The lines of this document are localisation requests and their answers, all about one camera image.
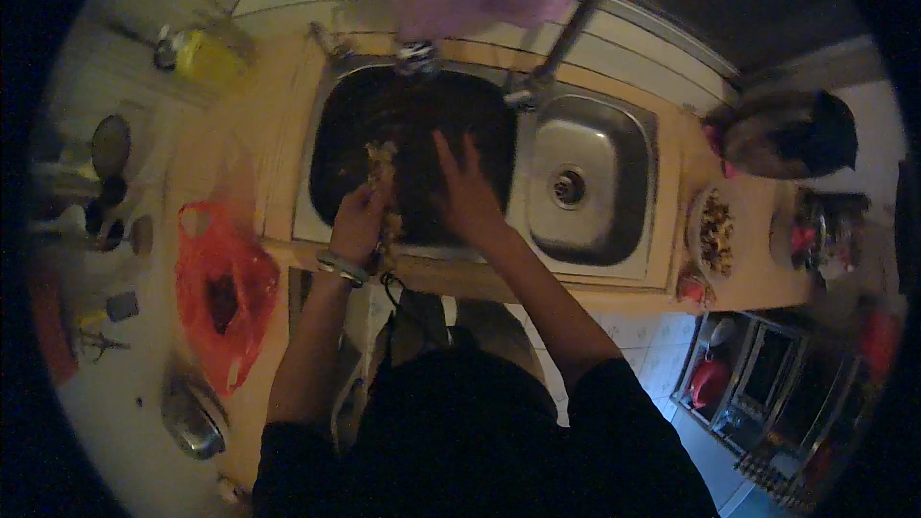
person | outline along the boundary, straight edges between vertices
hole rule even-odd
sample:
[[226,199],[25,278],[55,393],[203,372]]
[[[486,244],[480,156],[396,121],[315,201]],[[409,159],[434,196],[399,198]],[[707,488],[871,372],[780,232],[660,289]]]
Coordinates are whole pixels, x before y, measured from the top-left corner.
[[[354,445],[326,438],[351,281],[318,272],[272,384],[257,516],[717,516],[677,432],[616,344],[506,224],[471,138],[463,166],[433,133],[443,223],[524,306],[563,375],[570,427],[547,390],[478,348],[427,351],[378,375]],[[330,250],[367,263],[390,189],[347,195]]]

countertop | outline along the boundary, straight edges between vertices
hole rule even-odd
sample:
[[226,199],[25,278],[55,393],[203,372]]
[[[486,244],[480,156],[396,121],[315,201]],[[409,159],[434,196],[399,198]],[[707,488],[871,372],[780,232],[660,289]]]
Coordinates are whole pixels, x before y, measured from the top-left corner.
[[[350,38],[366,54],[388,54],[392,47],[386,34]],[[178,251],[178,209],[194,200],[222,200],[241,227],[261,237],[263,246],[282,268],[281,289],[259,360],[246,384],[224,401],[231,436],[227,452],[216,461],[223,472],[244,486],[251,486],[255,480],[269,389],[287,343],[287,269],[314,269],[313,256],[321,247],[293,243],[291,225],[302,148],[309,136],[309,113],[325,58],[312,39],[304,35],[284,35],[261,42],[258,52],[258,62],[243,85],[186,117],[167,172],[162,223],[167,253],[164,260],[172,265]],[[465,41],[445,41],[442,52],[447,59],[522,71],[540,61],[536,55]],[[631,282],[611,279],[570,275],[561,278],[570,292],[593,310],[699,312],[689,302],[675,302],[673,296],[678,269],[688,259],[685,212],[695,195],[721,176],[720,161],[710,153],[697,117],[634,86],[583,68],[564,64],[558,77],[561,82],[604,92],[656,112],[661,121],[662,149],[648,280],[631,286]],[[748,228],[752,231],[745,265],[731,280],[717,285],[715,308],[742,310],[806,302],[809,277],[778,267],[768,252],[773,213],[792,204],[795,186],[744,175],[733,179],[733,184],[749,199]],[[475,262],[404,257],[398,273],[410,288],[514,302],[495,273]],[[163,276],[168,282],[167,291],[173,293],[172,272],[164,272]],[[174,304],[174,294],[170,296]],[[179,333],[178,354],[192,362],[181,342],[181,326],[175,313],[172,327]]]

sink basin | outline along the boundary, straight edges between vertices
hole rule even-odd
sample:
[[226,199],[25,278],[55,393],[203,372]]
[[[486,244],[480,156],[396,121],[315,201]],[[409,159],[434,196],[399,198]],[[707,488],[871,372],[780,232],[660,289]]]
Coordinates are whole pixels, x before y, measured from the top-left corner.
[[637,249],[651,208],[651,112],[568,94],[537,115],[527,224],[537,248],[577,265],[616,265]]
[[514,170],[518,119],[493,81],[443,70],[424,82],[397,75],[391,65],[370,65],[340,75],[325,99],[309,169],[309,197],[331,226],[342,197],[367,177],[365,144],[393,141],[404,236],[414,246],[458,243],[438,221],[430,193],[444,189],[431,131],[440,129],[455,156],[470,130],[480,167],[505,211]]

sink drain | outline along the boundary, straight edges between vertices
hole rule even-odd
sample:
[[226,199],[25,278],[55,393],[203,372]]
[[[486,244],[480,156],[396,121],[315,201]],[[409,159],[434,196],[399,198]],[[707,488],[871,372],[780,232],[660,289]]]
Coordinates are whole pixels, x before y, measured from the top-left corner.
[[561,209],[572,211],[585,198],[585,179],[580,168],[563,165],[550,177],[550,196]]

double sink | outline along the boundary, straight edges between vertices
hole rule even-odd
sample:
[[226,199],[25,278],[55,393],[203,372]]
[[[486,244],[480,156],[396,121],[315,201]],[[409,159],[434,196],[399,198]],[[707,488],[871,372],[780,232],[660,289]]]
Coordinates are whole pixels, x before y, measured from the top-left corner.
[[407,255],[474,259],[438,220],[444,189],[431,131],[463,161],[471,133],[508,223],[556,273],[642,280],[656,196],[656,116],[555,83],[534,111],[506,106],[507,71],[444,63],[404,78],[386,57],[327,65],[305,141],[295,239],[328,242],[342,197],[367,175],[365,144],[393,141]]

